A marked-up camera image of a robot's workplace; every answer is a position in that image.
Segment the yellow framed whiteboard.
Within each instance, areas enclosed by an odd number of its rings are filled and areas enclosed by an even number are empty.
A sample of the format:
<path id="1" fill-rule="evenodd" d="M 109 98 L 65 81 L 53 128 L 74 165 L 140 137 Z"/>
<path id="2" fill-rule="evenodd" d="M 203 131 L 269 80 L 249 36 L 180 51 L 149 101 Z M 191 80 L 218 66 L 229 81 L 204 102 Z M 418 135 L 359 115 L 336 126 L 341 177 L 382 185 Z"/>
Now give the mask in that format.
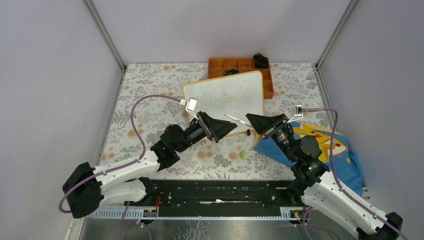
<path id="1" fill-rule="evenodd" d="M 263 115 L 263 75 L 251 71 L 202 81 L 182 87 L 184 99 L 197 100 L 195 112 L 205 112 L 219 120 L 233 121 L 228 116 L 247 122 L 246 114 Z"/>

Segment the white green whiteboard marker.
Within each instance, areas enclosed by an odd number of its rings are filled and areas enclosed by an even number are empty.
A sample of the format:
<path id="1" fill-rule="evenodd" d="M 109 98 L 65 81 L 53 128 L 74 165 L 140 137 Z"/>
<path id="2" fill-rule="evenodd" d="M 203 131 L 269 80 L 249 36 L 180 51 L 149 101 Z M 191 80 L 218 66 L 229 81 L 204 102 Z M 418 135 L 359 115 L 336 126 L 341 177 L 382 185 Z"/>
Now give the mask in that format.
<path id="1" fill-rule="evenodd" d="M 245 126 L 249 127 L 250 129 L 253 129 L 254 128 L 252 126 L 252 124 L 249 123 L 249 122 L 247 122 L 247 121 L 241 120 L 239 118 L 236 118 L 236 117 L 231 116 L 231 115 L 228 115 L 228 114 L 224 114 L 224 116 L 227 117 L 227 118 L 229 118 L 229 119 L 231 119 L 231 120 L 233 120 L 233 121 L 236 121 L 239 124 L 245 125 Z"/>

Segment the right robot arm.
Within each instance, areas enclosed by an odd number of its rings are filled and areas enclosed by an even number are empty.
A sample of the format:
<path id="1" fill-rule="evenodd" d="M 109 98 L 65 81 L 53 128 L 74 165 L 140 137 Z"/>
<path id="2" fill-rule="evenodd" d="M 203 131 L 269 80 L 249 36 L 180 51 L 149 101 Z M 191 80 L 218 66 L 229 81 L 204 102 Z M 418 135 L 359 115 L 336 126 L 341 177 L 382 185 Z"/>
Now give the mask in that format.
<path id="1" fill-rule="evenodd" d="M 331 137 L 305 125 L 292 127 L 285 114 L 246 118 L 263 140 L 272 139 L 289 162 L 295 179 L 288 186 L 287 201 L 302 203 L 329 217 L 357 240 L 396 240 L 403 219 L 373 206 L 345 185 L 320 157 L 335 146 Z"/>

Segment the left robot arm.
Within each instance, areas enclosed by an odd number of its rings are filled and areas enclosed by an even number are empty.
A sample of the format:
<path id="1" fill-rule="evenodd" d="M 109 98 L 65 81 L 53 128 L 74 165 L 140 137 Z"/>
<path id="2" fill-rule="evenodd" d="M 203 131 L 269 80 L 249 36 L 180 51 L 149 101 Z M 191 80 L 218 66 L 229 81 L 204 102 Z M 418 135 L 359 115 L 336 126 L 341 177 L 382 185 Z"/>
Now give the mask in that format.
<path id="1" fill-rule="evenodd" d="M 171 167 L 180 160 L 179 153 L 202 139 L 218 142 L 236 128 L 236 123 L 200 111 L 197 121 L 187 129 L 177 124 L 167 126 L 160 140 L 139 156 L 109 165 L 81 163 L 63 184 L 64 196 L 58 208 L 79 219 L 102 205 L 140 202 L 148 206 L 154 202 L 155 192 L 151 184 L 141 180 L 143 175 Z"/>

